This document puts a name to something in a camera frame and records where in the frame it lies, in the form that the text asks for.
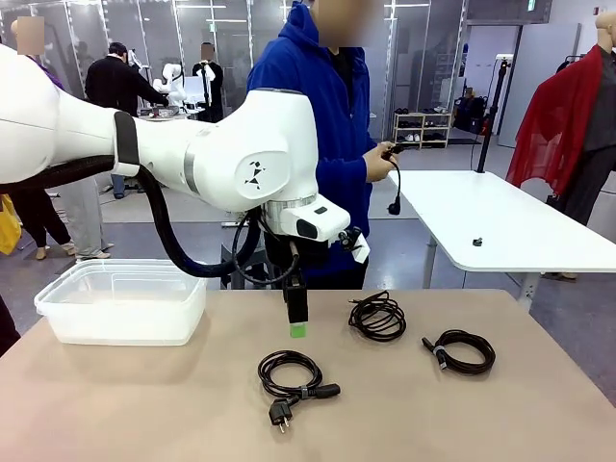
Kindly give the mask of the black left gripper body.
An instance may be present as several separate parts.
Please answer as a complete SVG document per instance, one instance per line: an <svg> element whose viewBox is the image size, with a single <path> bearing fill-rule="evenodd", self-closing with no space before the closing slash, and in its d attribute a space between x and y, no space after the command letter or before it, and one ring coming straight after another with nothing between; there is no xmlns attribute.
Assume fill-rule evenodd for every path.
<svg viewBox="0 0 616 462"><path fill-rule="evenodd" d="M299 273L308 289L331 289L331 250L328 244L266 234L265 248L273 268L273 278L279 277L298 257Z"/></svg>

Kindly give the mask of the person's right hand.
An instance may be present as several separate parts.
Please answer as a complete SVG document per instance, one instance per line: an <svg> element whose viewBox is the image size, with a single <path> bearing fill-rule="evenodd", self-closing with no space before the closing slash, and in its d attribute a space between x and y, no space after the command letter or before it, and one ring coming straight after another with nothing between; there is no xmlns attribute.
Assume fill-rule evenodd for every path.
<svg viewBox="0 0 616 462"><path fill-rule="evenodd" d="M366 181L375 183L385 179L398 166L398 157L393 152L395 145L384 141L364 154Z"/></svg>

